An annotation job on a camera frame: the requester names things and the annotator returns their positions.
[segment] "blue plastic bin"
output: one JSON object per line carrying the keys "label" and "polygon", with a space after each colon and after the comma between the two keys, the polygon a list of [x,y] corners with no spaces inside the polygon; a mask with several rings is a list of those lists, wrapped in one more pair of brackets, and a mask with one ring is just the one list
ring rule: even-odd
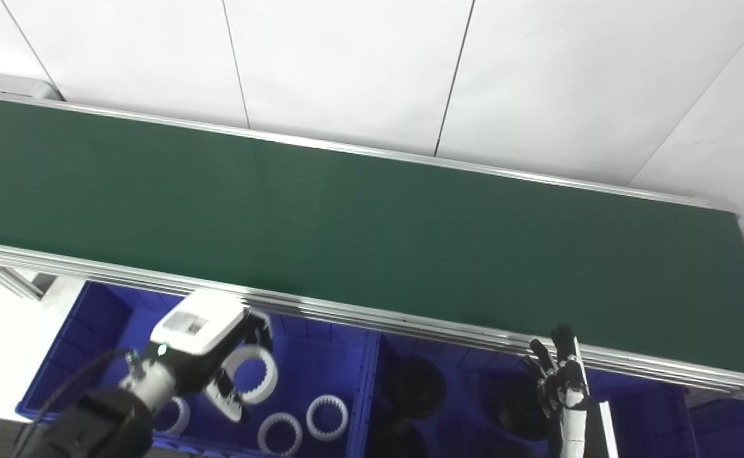
{"label": "blue plastic bin", "polygon": [[[70,374],[107,349],[142,350],[154,325],[179,301],[177,296],[87,283],[17,412],[34,417]],[[362,456],[380,334],[291,316],[271,315],[271,321],[279,384],[264,403],[250,407],[249,423],[233,424],[201,394],[188,396],[191,422],[186,431],[181,436],[156,434],[156,446],[209,456],[267,456],[258,452],[256,431],[268,415],[289,412],[305,430],[296,456]],[[122,361],[113,363],[67,393],[56,410],[74,401],[85,389],[116,385],[125,372]],[[321,394],[339,396],[351,412],[347,432],[332,443],[317,441],[306,430],[309,403]],[[272,447],[272,438],[268,437],[268,441]]]}
{"label": "blue plastic bin", "polygon": [[[526,377],[519,357],[384,334],[378,380],[404,357],[427,359],[445,377],[442,407],[432,417],[413,420],[431,458],[487,457],[508,443],[523,443],[539,456],[546,454],[544,441],[519,440],[499,428],[488,413],[506,382]],[[593,397],[610,401],[622,457],[698,456],[683,388],[602,371],[589,371],[588,380]],[[375,408],[387,405],[382,385],[375,389]]]}
{"label": "blue plastic bin", "polygon": [[744,401],[719,399],[691,409],[703,458],[744,458]]}

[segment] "robot finger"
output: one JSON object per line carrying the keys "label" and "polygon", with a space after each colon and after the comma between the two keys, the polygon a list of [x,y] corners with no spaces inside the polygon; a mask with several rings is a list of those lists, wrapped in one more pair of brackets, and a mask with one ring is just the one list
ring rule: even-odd
{"label": "robot finger", "polygon": [[544,344],[541,343],[539,339],[533,339],[530,342],[530,349],[539,359],[539,364],[541,365],[541,368],[544,369],[544,372],[546,372],[547,374],[555,373],[558,366],[556,365],[556,362],[553,361],[553,357],[550,356],[550,352],[547,350],[547,347],[544,346]]}
{"label": "robot finger", "polygon": [[573,331],[566,324],[559,324],[555,330],[550,331],[550,337],[553,339],[553,344],[556,345],[559,364],[572,359],[574,356],[579,356],[578,341],[575,339]]}

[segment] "white floor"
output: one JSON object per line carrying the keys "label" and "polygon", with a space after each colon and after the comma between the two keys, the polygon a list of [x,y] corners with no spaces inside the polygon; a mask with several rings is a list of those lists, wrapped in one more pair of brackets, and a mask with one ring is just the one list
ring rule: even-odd
{"label": "white floor", "polygon": [[15,405],[84,285],[59,277],[40,302],[17,298],[0,286],[0,418],[24,420]]}

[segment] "robotic hand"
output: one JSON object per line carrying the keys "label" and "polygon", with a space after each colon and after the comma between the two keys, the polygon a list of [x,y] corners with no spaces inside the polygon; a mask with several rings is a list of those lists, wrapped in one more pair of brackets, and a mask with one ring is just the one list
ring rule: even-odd
{"label": "robotic hand", "polygon": [[[176,395],[203,392],[227,418],[244,422],[242,395],[226,369],[245,348],[235,350],[242,342],[261,346],[252,349],[270,357],[271,339],[268,317],[239,296],[195,291],[160,320],[142,357],[127,354],[129,372],[118,387],[84,394],[59,415],[30,456],[143,456],[151,447],[155,415]],[[275,378],[272,383],[265,392],[275,387]]]}
{"label": "robotic hand", "polygon": [[538,339],[530,343],[537,359],[526,356],[523,360],[525,368],[537,378],[538,397],[548,420],[549,456],[617,456],[609,404],[596,403],[589,396],[578,339],[563,324],[550,336],[556,346],[556,360]]}

